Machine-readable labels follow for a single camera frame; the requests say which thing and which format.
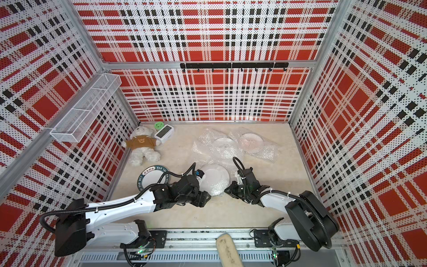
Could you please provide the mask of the green rimmed plate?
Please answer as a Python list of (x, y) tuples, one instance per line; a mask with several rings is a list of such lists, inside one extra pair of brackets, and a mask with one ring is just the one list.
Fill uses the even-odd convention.
[(224, 167), (207, 164), (199, 169), (198, 181), (201, 191), (208, 192), (210, 196), (218, 196), (230, 185), (230, 176)]
[(161, 165), (153, 165), (148, 167), (139, 175), (137, 179), (138, 189), (143, 191), (147, 186), (157, 183), (163, 173), (168, 171), (169, 170), (166, 167)]

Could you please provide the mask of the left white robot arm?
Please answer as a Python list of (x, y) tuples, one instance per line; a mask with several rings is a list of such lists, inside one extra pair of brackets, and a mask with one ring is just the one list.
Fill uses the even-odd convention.
[(211, 195), (200, 189), (196, 176), (186, 175), (172, 184), (151, 184), (137, 195), (107, 202), (85, 204), (74, 200), (65, 210), (40, 216), (40, 225), (55, 235), (54, 254), (65, 257), (87, 246), (113, 242), (123, 250), (155, 243), (145, 221), (135, 220), (131, 226), (113, 227), (111, 223), (139, 214), (191, 204), (203, 208)]

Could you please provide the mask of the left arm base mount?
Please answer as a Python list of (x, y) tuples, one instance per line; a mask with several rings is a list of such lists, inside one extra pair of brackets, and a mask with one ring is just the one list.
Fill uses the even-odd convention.
[(150, 231), (148, 236), (140, 234), (136, 240), (129, 244), (120, 244), (125, 260), (131, 267), (142, 267), (143, 261), (150, 259), (156, 249), (165, 247), (167, 238), (166, 230)]

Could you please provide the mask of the green rimmed plate front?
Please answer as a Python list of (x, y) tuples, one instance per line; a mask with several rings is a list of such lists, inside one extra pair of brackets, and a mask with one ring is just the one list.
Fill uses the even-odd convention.
[(143, 191), (147, 186), (157, 183), (163, 173), (168, 171), (169, 170), (166, 167), (161, 165), (153, 165), (148, 167), (139, 175), (137, 179), (138, 189)]

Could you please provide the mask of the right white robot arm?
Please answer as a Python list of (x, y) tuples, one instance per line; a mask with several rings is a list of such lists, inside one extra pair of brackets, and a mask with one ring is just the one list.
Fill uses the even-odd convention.
[(339, 232), (339, 224), (311, 191), (295, 195), (261, 185), (251, 168), (238, 171), (238, 175), (240, 179), (225, 189), (226, 194), (247, 204), (282, 211), (290, 218), (292, 227), (281, 219), (271, 225), (273, 238), (285, 241), (296, 233), (312, 251), (332, 248), (332, 237)]

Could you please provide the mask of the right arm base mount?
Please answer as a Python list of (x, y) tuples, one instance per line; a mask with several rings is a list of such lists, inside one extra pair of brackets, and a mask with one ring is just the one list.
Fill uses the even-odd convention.
[(272, 229), (252, 229), (249, 235), (253, 238), (256, 248), (271, 248), (272, 264), (275, 267), (287, 267), (301, 258), (298, 240), (282, 240)]

